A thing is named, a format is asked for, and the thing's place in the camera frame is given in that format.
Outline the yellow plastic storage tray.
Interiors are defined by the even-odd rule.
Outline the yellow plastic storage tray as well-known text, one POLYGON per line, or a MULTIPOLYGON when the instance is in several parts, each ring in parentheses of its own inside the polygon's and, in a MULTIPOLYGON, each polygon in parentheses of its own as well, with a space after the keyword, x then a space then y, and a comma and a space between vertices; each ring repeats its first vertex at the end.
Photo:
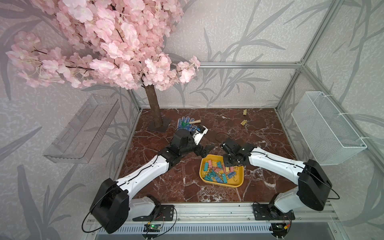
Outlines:
POLYGON ((199 176, 200 176, 201 180, 207 184, 217 185, 217 186, 221 186, 221 187, 238 188, 244 182, 244 167, 240 166, 240 167, 229 167, 228 168, 224 165, 223 157, 217 156, 217 155, 207 155, 206 158, 203 158, 201 160, 199 176), (208 160, 212 160, 214 168, 212 170, 208 170, 208 171, 204 172, 204 165, 205 165, 205 162, 208 162, 208 160), (221 169, 219 169, 217 167, 217 162, 221 162, 221 164, 222 164, 221 169), (233 178, 228 179, 227 174, 231 173, 231 172, 236 172, 237 174, 233 178), (211 175, 213 178, 213 182, 205 181, 204 177, 206 175, 211 175), (219 176, 221 179, 223 179, 224 183, 223 184, 217 183, 215 181, 216 176, 219 176))

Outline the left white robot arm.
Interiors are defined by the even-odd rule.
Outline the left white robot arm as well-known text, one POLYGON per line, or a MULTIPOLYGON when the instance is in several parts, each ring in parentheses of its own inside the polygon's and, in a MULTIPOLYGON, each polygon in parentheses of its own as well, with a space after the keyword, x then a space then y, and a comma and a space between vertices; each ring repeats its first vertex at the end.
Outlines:
POLYGON ((192 131, 178 129, 171 142, 145 165, 117 180, 110 178, 102 182, 91 204, 91 214, 107 233, 116 232, 126 220, 141 217, 155 218, 158 203, 154 198, 135 199, 135 195, 157 177, 176 166, 186 155, 194 153, 205 158, 214 146, 201 145, 208 132, 198 125, 192 131))

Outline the blue binder clip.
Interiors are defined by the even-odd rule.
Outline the blue binder clip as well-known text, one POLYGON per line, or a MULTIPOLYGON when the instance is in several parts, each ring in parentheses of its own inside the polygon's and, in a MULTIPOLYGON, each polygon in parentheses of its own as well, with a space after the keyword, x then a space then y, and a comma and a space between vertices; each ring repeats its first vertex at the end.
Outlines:
POLYGON ((228 173, 228 174, 227 174, 227 178, 228 178, 228 179, 231 179, 231 178, 233 178, 236 174, 237 174, 236 172, 228 173))

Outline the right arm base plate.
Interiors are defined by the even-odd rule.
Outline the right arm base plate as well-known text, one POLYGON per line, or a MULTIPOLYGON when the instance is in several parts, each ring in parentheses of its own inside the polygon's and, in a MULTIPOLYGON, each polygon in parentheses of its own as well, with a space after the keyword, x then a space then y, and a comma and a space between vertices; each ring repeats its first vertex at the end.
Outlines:
POLYGON ((260 204, 254 202, 252 204, 252 209, 256 221, 290 221, 296 219, 293 210, 283 213, 273 204, 260 204))

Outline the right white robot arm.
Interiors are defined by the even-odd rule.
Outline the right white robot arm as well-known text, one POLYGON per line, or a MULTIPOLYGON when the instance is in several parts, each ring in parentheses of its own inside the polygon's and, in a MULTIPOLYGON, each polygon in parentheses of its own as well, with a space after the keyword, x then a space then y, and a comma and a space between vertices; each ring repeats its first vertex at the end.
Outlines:
POLYGON ((308 207, 322 211, 328 200, 332 183, 320 164, 314 160, 296 161, 272 154, 249 143, 239 145, 227 138, 221 148, 226 167, 254 166, 278 174, 296 185, 275 195, 263 209, 272 216, 281 216, 292 210, 308 207))

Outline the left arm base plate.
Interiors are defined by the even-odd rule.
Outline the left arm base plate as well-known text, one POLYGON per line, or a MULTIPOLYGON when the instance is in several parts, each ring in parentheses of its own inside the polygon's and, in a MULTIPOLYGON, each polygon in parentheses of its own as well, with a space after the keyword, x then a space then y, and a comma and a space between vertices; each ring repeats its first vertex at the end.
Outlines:
POLYGON ((171 222, 174 220, 175 213, 176 211, 174 205, 157 205, 153 210, 152 220, 171 222))

